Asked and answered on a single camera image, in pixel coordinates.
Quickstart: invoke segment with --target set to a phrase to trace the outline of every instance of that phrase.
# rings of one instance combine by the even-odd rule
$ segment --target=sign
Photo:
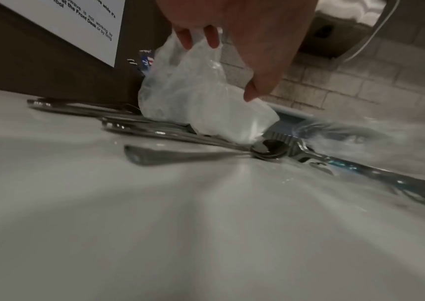
[[[125,0],[0,0],[83,51],[115,66]]]

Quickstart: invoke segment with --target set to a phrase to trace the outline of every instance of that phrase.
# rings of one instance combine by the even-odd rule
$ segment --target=clear plastic bag
[[[226,82],[220,58],[222,45],[212,49],[194,33],[194,47],[186,51],[173,33],[157,50],[150,73],[138,94],[147,118],[190,124],[199,134],[252,144],[279,120],[259,99],[243,100],[243,90]]]
[[[328,156],[398,173],[425,175],[425,108],[390,105],[346,108],[293,129]]]

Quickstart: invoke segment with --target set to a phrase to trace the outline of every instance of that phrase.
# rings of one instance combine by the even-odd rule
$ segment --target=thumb
[[[275,70],[267,73],[255,73],[245,87],[243,98],[250,102],[260,96],[270,94],[282,79],[283,71]]]

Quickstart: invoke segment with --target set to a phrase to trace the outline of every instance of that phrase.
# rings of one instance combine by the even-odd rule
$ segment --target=wooden panel
[[[169,23],[152,0],[127,0],[115,68],[0,5],[0,90],[85,102],[137,102],[126,60],[161,46]]]

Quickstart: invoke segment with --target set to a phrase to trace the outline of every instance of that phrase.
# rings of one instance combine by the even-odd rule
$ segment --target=brick wall
[[[244,88],[252,77],[227,35],[222,63],[230,84]],[[298,54],[265,101],[323,113],[349,102],[373,106],[425,106],[425,0],[402,0],[396,13],[353,60]]]

